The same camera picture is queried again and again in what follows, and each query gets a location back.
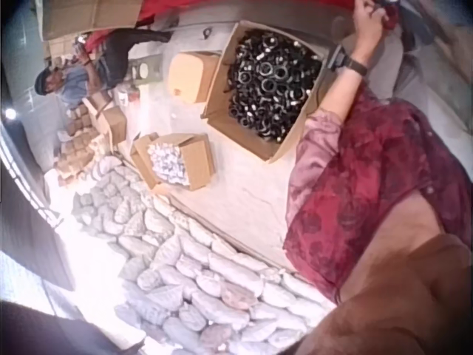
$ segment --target black watch strap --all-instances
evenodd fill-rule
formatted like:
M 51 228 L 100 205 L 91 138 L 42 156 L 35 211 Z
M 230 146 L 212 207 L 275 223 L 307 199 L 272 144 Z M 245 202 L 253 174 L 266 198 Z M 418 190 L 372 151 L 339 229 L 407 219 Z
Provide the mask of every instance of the black watch strap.
M 368 68 L 356 60 L 351 59 L 348 55 L 345 57 L 343 65 L 351 70 L 355 70 L 359 75 L 365 76 L 368 73 Z

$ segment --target red fabric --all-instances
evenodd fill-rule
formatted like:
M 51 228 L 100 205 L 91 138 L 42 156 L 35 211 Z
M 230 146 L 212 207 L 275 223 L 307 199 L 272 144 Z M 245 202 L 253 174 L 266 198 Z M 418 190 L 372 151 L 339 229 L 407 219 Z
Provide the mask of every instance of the red fabric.
M 472 246 L 472 184 L 463 167 L 405 101 L 383 106 L 364 91 L 347 119 L 338 154 L 293 219 L 288 259 L 324 296 L 338 291 L 391 208 L 419 190 L 446 233 Z
M 190 5 L 199 4 L 201 2 L 210 2 L 218 0 L 143 0 L 143 5 L 141 5 L 140 14 L 138 16 L 138 21 L 144 20 L 145 18 L 156 16 L 161 13 L 166 12 L 167 10 L 174 9 L 177 7 L 187 7 Z M 355 4 L 354 0 L 297 0 L 297 1 L 312 1 L 320 2 L 322 4 L 330 4 L 339 7 L 345 7 L 352 10 Z M 106 37 L 109 35 L 111 30 L 98 30 L 91 34 L 85 44 L 86 51 L 88 53 L 92 52 L 94 49 L 105 41 Z

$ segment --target light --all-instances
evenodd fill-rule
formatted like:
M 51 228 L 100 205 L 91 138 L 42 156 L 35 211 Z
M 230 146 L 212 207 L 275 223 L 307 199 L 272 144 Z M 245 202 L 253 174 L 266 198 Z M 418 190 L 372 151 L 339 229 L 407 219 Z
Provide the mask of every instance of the light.
M 16 118 L 16 111 L 11 108 L 6 109 L 5 117 L 8 118 L 9 120 L 14 120 Z

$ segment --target pink sleeve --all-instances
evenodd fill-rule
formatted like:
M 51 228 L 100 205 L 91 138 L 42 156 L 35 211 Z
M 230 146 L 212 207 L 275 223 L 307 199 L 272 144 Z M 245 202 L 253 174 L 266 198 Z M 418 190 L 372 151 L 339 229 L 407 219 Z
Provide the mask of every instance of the pink sleeve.
M 327 164 L 338 153 L 340 131 L 340 119 L 335 113 L 318 109 L 307 117 L 302 139 L 296 148 L 296 164 L 289 177 L 287 227 L 304 205 Z

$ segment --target blue shirt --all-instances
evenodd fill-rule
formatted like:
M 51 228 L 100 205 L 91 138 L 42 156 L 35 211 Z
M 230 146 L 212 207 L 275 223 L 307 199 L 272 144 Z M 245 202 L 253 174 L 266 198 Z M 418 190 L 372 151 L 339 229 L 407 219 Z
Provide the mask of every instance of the blue shirt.
M 99 59 L 95 64 L 98 76 L 101 79 L 101 89 L 107 88 L 106 67 L 103 60 Z M 64 86 L 56 92 L 61 100 L 66 105 L 67 109 L 74 109 L 82 102 L 83 98 L 89 96 L 87 92 L 87 81 L 89 75 L 84 67 L 78 65 L 76 67 L 68 68 L 65 71 L 66 78 L 64 79 Z

